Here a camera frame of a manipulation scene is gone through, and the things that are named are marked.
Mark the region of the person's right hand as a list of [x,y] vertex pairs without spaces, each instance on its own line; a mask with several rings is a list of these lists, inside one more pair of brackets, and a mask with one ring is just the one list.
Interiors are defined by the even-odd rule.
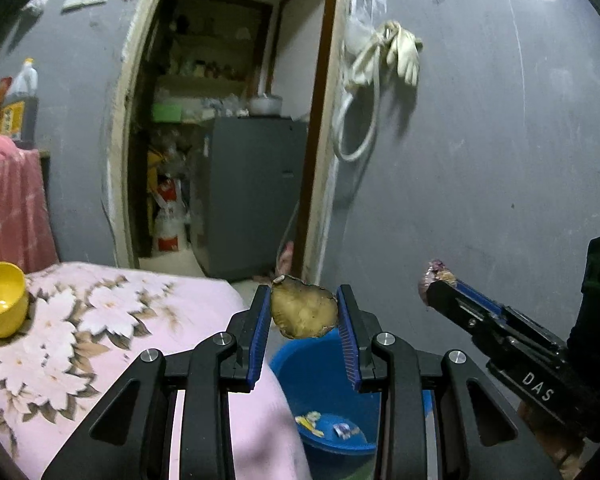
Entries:
[[582,471],[581,457],[584,440],[555,424],[548,417],[537,413],[531,406],[521,401],[517,414],[527,424],[535,439],[565,480],[573,480]]

